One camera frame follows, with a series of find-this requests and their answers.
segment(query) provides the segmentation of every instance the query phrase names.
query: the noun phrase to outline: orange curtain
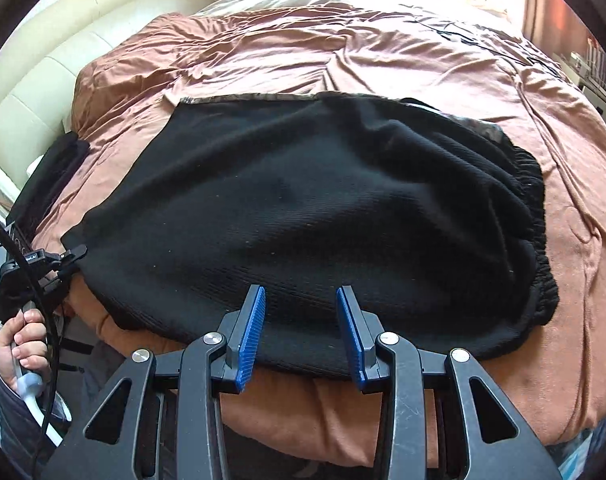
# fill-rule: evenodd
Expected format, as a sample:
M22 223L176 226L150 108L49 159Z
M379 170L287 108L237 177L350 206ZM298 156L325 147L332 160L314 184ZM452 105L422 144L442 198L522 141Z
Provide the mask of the orange curtain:
M563 0L525 0L523 36L545 54L587 53L589 31Z

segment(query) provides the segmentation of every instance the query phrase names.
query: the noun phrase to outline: blue gripper pad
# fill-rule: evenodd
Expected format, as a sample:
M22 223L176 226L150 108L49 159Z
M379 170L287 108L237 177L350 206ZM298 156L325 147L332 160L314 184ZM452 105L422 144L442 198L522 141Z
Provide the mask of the blue gripper pad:
M245 330L238 347L238 371L235 379L238 392L243 391L247 381L252 377L256 349L259 346L264 319L265 289L262 286L253 285L245 298L245 303L243 303L237 321L237 326L241 322L245 323Z
M341 339L343 339L345 346L347 364L352 381L354 381L359 390L363 390L366 384L363 345L356 331L350 305L342 288L336 290L336 315L339 321Z

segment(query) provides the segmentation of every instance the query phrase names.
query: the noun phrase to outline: orange bedspread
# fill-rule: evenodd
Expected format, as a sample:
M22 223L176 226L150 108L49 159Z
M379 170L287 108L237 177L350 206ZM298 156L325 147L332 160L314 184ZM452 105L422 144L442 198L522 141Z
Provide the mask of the orange bedspread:
M90 154L34 245L60 251L60 236L118 186L184 96L371 92L493 121L541 165L560 303L523 347L484 366L545 444L571 438L606 415L606 126L521 38L412 12L328 4L155 19L78 76L72 127L90 142ZM434 30L443 27L503 55L450 41ZM179 348L116 327L80 276L68 302L125 355L142 346ZM379 398L349 382L257 367L241 396L224 396L222 410L235 431L278 450L342 465L372 462Z

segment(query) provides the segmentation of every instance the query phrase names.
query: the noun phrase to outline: sleeve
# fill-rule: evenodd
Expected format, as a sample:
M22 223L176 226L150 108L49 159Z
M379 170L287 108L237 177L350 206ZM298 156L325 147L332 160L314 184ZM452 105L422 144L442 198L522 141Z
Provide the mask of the sleeve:
M32 456L36 451L40 427L22 399L1 378L0 427L1 449L19 473L30 480ZM38 458L37 478L55 449L54 444L46 438Z

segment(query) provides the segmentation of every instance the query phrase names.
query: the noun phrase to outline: finger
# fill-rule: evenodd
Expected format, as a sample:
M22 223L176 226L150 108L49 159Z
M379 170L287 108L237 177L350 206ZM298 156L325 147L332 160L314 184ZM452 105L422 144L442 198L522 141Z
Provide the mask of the finger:
M29 323L14 336L14 341L17 345L27 341L41 341L45 339L46 333L47 330L42 323Z
M26 370L37 372L43 377L44 380L47 379L47 375L49 374L49 363L45 357L40 355L31 355L25 359L21 359L19 362L20 366Z
M0 329L0 346L9 346L14 336L25 326L25 318L22 311L18 311L15 317L7 320Z
M25 323L45 323L45 318L41 311L36 308L30 308L25 314Z
M15 359L25 359L31 355L40 357L48 356L48 346L43 341L28 341L12 349L12 355Z

